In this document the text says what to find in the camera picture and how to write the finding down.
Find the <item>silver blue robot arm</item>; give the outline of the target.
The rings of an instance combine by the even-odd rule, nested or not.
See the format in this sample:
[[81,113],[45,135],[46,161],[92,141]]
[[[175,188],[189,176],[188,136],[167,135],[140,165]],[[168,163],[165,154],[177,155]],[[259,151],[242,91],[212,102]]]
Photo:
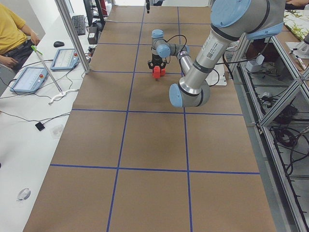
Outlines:
[[169,88],[174,107],[198,107],[210,97],[208,75],[229,45],[242,34],[247,39],[263,39],[281,32],[285,2],[283,0],[217,0],[211,8],[211,30],[197,57],[192,60],[188,47],[164,39],[160,29],[152,31],[152,59],[148,61],[153,77],[163,76],[164,58],[176,56],[184,73]]

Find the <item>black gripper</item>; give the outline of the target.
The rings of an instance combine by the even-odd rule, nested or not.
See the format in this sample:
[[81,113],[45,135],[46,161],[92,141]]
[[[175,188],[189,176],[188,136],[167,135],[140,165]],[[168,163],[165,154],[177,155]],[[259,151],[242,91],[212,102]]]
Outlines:
[[147,64],[149,69],[153,70],[154,66],[160,66],[160,69],[165,69],[167,63],[159,55],[152,54],[152,59]]

